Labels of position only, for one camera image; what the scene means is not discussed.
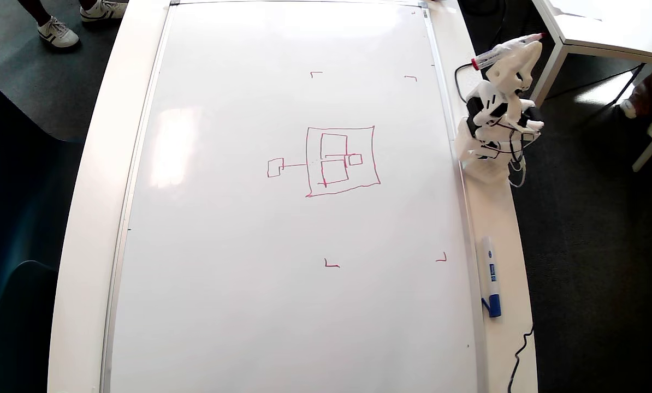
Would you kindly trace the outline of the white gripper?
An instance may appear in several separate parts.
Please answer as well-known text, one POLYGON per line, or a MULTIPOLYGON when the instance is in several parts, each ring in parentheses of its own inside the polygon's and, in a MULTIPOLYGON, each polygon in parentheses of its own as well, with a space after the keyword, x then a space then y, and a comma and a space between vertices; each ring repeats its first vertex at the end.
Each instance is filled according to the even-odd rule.
POLYGON ((542 42, 530 42, 517 54, 498 60, 487 70, 488 81, 481 80, 466 95, 468 127, 493 126, 496 122, 512 127, 525 126, 523 100, 515 92, 502 91, 516 91, 523 82, 532 82, 531 72, 542 48, 542 42))

